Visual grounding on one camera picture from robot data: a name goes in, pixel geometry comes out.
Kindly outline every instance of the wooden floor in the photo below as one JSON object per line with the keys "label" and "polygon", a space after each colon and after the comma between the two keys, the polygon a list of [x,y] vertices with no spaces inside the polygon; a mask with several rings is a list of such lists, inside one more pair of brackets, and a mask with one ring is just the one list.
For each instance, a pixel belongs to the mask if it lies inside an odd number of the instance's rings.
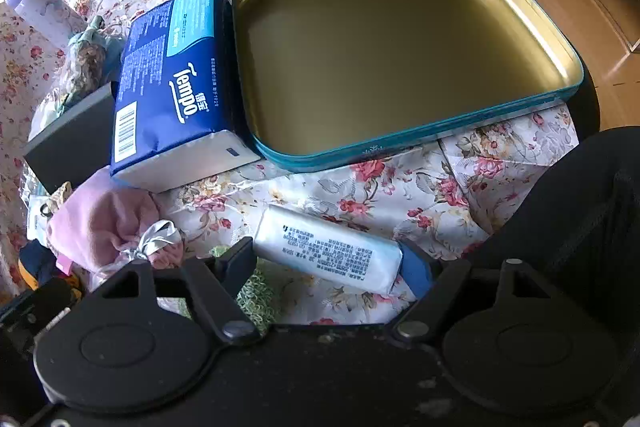
{"label": "wooden floor", "polygon": [[536,0],[576,47],[591,72],[602,129],[640,124],[640,0]]}

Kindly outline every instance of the black box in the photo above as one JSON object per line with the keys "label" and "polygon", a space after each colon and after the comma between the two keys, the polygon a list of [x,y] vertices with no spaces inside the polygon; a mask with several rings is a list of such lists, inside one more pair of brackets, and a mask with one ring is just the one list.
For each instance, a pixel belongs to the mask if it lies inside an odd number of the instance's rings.
{"label": "black box", "polygon": [[24,159],[49,194],[64,182],[76,188],[109,165],[117,92],[117,82],[105,84],[27,143]]}

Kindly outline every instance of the tissue pack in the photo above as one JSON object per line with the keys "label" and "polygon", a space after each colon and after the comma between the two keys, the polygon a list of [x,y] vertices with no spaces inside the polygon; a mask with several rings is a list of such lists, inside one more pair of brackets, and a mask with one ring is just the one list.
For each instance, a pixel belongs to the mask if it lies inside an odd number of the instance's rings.
{"label": "tissue pack", "polygon": [[228,0],[169,0],[122,52],[111,175],[151,192],[258,159],[244,145]]}

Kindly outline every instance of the pink cloth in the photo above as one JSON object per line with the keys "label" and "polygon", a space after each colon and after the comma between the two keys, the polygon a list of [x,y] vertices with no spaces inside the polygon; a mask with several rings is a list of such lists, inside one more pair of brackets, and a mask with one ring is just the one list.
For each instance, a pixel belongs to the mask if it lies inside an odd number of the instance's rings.
{"label": "pink cloth", "polygon": [[[56,255],[65,255],[95,272],[113,263],[122,250],[137,247],[140,236],[159,219],[149,192],[112,180],[105,167],[80,185],[53,215],[47,238]],[[167,268],[180,264],[183,254],[180,242],[162,248],[149,260],[155,268]]]}

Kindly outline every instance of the barcode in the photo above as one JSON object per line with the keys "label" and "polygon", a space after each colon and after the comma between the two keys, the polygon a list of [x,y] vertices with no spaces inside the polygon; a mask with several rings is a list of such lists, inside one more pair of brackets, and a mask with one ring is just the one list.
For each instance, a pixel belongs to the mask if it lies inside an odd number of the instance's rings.
{"label": "barcode", "polygon": [[136,153],[136,106],[133,102],[116,113],[113,159],[118,163]]}

